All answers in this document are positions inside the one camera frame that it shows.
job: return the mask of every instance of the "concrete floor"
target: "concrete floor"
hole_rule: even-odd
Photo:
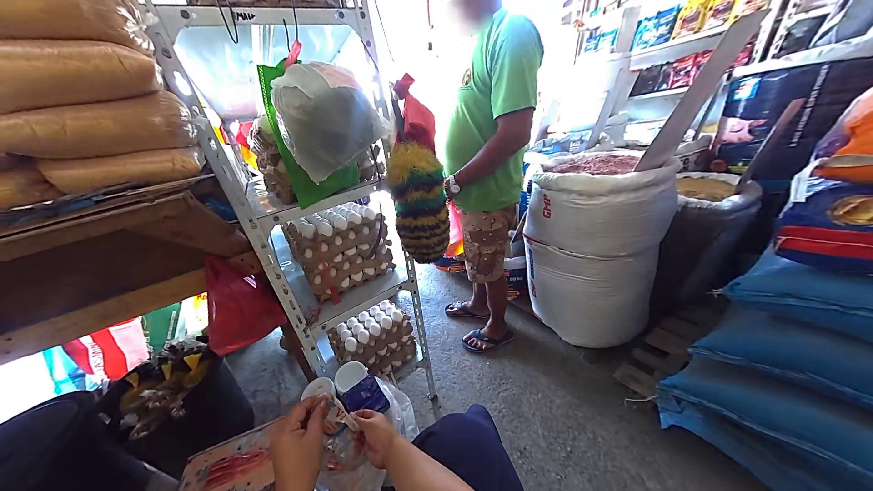
[[[531,490],[765,489],[714,446],[685,430],[661,430],[656,411],[625,402],[638,396],[612,373],[626,348],[575,348],[510,307],[506,320],[517,339],[491,354],[469,353],[460,338],[481,323],[443,313],[445,305],[469,295],[466,278],[432,266],[419,266],[418,274],[438,404],[427,399],[423,370],[400,387],[422,428],[441,415],[484,405]],[[408,296],[400,302],[409,307]],[[306,385],[294,359],[278,346],[279,336],[277,331],[230,359],[258,422],[287,411]]]

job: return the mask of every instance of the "wooden pallet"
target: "wooden pallet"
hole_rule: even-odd
[[[657,383],[685,368],[688,348],[712,332],[728,305],[726,299],[709,298],[663,320],[631,351],[615,379],[646,398],[655,396]]]

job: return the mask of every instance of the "man's foot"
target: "man's foot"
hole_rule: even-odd
[[[488,307],[474,308],[470,301],[456,301],[445,306],[445,314],[449,317],[472,317],[474,319],[488,319],[491,311]]]
[[[464,336],[461,343],[468,351],[485,353],[499,348],[515,339],[515,334],[504,324],[503,328],[495,328],[491,322],[483,329],[475,329]]]

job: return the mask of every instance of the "dark blue pants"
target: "dark blue pants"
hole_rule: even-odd
[[[481,405],[445,416],[412,443],[475,491],[523,491],[494,420]]]

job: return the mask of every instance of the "camouflage shorts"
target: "camouflage shorts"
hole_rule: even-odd
[[[509,231],[515,228],[515,206],[497,211],[461,211],[464,260],[473,283],[491,283],[503,276]]]

